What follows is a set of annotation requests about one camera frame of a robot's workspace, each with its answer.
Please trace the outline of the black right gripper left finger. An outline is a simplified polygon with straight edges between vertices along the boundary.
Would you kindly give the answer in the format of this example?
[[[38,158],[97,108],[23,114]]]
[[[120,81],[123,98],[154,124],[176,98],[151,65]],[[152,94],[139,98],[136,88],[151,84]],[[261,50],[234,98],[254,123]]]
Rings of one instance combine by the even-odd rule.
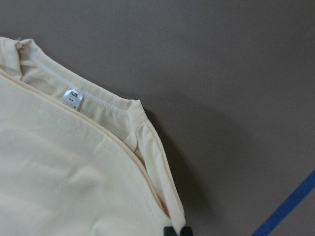
[[[167,226],[163,228],[163,235],[164,236],[176,236],[176,232],[173,227]]]

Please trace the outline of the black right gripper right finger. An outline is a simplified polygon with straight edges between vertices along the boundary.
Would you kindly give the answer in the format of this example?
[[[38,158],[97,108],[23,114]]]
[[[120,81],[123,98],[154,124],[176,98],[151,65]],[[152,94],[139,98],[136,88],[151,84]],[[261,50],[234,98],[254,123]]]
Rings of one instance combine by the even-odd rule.
[[[184,226],[180,231],[180,236],[192,236],[192,228]]]

